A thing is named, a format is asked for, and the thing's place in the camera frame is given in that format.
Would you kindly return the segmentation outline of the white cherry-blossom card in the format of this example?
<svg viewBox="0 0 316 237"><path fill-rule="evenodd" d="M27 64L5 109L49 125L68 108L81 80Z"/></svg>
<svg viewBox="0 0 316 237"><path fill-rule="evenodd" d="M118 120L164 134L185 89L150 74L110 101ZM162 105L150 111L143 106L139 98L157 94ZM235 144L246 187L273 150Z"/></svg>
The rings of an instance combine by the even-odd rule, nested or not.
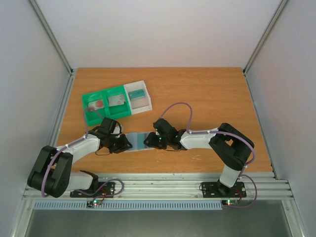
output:
<svg viewBox="0 0 316 237"><path fill-rule="evenodd" d="M125 103L125 97L124 96L120 96L116 98L116 102L115 105L122 105Z"/></svg>

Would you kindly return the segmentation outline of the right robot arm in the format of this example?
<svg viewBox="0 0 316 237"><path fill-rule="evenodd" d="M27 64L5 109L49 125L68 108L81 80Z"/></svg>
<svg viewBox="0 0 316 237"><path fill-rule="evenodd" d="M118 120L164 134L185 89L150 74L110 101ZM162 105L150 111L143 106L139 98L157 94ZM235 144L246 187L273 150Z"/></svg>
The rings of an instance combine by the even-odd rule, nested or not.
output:
<svg viewBox="0 0 316 237"><path fill-rule="evenodd" d="M227 197L235 191L235 184L245 167L256 157L254 143L228 123L211 130L177 130L163 118L154 122L154 132L149 133L144 144L150 148L175 151L211 149L224 163L215 191Z"/></svg>

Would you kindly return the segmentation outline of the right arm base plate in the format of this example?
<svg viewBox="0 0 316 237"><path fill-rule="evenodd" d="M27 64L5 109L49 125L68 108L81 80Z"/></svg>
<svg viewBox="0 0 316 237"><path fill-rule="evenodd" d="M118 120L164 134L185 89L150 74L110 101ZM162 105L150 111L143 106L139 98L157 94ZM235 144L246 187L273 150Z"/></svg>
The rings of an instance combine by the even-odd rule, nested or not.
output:
<svg viewBox="0 0 316 237"><path fill-rule="evenodd" d="M231 188L217 182L202 182L199 186L204 198L245 198L247 197L243 182L236 182Z"/></svg>

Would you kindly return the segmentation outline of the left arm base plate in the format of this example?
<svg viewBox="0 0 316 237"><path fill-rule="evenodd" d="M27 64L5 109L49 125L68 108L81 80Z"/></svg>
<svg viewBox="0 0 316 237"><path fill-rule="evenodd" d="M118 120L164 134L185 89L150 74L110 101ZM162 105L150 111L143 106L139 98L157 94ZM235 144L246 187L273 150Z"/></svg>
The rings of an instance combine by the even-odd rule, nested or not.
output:
<svg viewBox="0 0 316 237"><path fill-rule="evenodd" d="M95 198L95 197L106 197L110 198L114 196L116 191L115 182L98 182L93 184L88 190L74 190L70 192L71 198Z"/></svg>

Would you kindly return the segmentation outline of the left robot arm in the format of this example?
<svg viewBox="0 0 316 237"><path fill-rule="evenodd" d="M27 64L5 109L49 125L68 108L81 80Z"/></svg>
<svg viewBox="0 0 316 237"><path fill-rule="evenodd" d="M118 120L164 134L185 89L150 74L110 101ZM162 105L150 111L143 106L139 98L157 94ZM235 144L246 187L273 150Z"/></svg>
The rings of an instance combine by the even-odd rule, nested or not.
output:
<svg viewBox="0 0 316 237"><path fill-rule="evenodd" d="M72 166L88 154L107 148L119 154L132 148L121 124L104 118L99 126L87 129L79 139L59 147L44 146L27 179L27 185L41 192L42 197L60 197L65 191L76 191L93 197L101 190L98 176L88 172L72 172Z"/></svg>

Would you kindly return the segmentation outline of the white card holder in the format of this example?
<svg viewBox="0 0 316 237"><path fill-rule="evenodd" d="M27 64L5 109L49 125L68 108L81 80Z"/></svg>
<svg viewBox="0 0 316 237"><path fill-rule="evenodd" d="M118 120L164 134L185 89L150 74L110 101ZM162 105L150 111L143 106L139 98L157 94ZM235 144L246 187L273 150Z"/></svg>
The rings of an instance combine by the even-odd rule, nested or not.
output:
<svg viewBox="0 0 316 237"><path fill-rule="evenodd" d="M149 134L150 132L132 132L126 134L128 141L132 144L132 148L129 148L125 153L153 150L153 148L144 144Z"/></svg>

